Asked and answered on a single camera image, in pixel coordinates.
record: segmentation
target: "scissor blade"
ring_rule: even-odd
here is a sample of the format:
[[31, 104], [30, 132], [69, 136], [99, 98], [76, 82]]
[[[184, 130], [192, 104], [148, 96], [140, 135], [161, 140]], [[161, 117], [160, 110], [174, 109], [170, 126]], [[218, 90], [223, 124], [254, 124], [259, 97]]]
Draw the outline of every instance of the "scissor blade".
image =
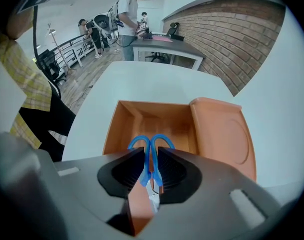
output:
[[150, 199], [150, 203], [152, 206], [153, 213], [157, 213], [158, 208], [160, 206], [160, 198], [159, 198], [159, 186], [153, 180], [154, 187], [152, 188], [151, 181], [146, 185], [146, 190]]

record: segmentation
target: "blue scissor handle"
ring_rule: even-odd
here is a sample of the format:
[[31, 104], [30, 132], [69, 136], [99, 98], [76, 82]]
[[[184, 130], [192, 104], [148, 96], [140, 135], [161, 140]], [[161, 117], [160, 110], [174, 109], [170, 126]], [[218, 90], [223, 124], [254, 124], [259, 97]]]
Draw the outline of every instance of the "blue scissor handle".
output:
[[127, 149], [132, 149], [134, 144], [139, 141], [143, 140], [146, 142], [146, 149], [145, 149], [145, 158], [144, 158], [144, 169], [143, 174], [141, 175], [140, 182], [141, 185], [144, 187], [147, 185], [148, 181], [151, 179], [151, 173], [149, 172], [149, 157], [150, 157], [150, 140], [145, 135], [136, 136], [128, 145]]
[[156, 134], [151, 139], [151, 150], [152, 150], [153, 167], [154, 167], [154, 171], [152, 172], [152, 178], [155, 180], [156, 184], [160, 187], [163, 185], [163, 181], [162, 181], [162, 176], [158, 170], [157, 153], [155, 148], [155, 140], [157, 139], [164, 140], [171, 149], [174, 149], [174, 145], [171, 142], [171, 140], [163, 134]]

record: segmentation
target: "table leg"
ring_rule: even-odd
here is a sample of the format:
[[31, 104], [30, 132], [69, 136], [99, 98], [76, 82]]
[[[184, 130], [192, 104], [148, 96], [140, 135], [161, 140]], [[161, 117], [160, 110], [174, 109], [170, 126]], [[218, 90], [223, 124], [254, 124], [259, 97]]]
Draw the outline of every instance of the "table leg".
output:
[[133, 48], [134, 51], [134, 61], [139, 62], [140, 61], [140, 51], [138, 47]]
[[202, 57], [199, 57], [199, 58], [195, 59], [195, 62], [194, 62], [192, 70], [198, 70], [198, 68], [201, 65], [202, 60], [203, 60]]
[[75, 53], [76, 59], [77, 59], [78, 63], [80, 64], [80, 67], [82, 67], [82, 66], [83, 66], [83, 64], [82, 64], [82, 62], [81, 62], [81, 60], [80, 60], [80, 57], [77, 55], [77, 51], [76, 51], [74, 48], [73, 48], [73, 50], [74, 50], [74, 53]]
[[174, 54], [172, 54], [172, 56], [171, 56], [171, 62], [170, 62], [170, 65], [173, 65], [173, 63], [174, 63], [174, 58], [175, 58], [175, 55], [174, 55]]

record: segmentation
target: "yellow plaid shirt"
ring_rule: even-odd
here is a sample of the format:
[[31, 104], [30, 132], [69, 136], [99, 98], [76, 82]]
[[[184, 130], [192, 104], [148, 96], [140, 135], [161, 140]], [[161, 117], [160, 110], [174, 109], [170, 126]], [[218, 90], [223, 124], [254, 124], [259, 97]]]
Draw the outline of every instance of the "yellow plaid shirt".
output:
[[[52, 90], [47, 78], [36, 64], [25, 56], [19, 44], [3, 34], [0, 34], [0, 61], [26, 94], [22, 108], [50, 111]], [[24, 138], [35, 149], [41, 145], [19, 113], [10, 133]]]

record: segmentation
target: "black chair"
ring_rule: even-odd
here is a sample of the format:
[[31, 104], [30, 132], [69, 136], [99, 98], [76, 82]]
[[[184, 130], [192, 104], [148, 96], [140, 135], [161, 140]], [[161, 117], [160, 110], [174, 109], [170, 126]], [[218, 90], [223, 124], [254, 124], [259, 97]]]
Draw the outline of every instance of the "black chair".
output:
[[[171, 27], [170, 29], [167, 31], [166, 33], [166, 37], [171, 37], [171, 35], [174, 35], [176, 33], [176, 31], [178, 30], [178, 27], [179, 27], [179, 23], [178, 22], [173, 22], [171, 23]], [[165, 62], [165, 56], [161, 56], [161, 53], [160, 52], [152, 52], [153, 55], [151, 56], [146, 56], [145, 58], [153, 58], [151, 62], [153, 62], [154, 60], [158, 59], [160, 61], [162, 61], [163, 63]]]
[[55, 53], [52, 51], [50, 52], [49, 50], [45, 50], [43, 53], [41, 53], [39, 56], [39, 60], [41, 65], [43, 66], [45, 72], [52, 77], [52, 80], [56, 83], [59, 81], [65, 81], [66, 82], [66, 75], [63, 73], [60, 77], [59, 72], [60, 72], [60, 67], [57, 64], [55, 60]]

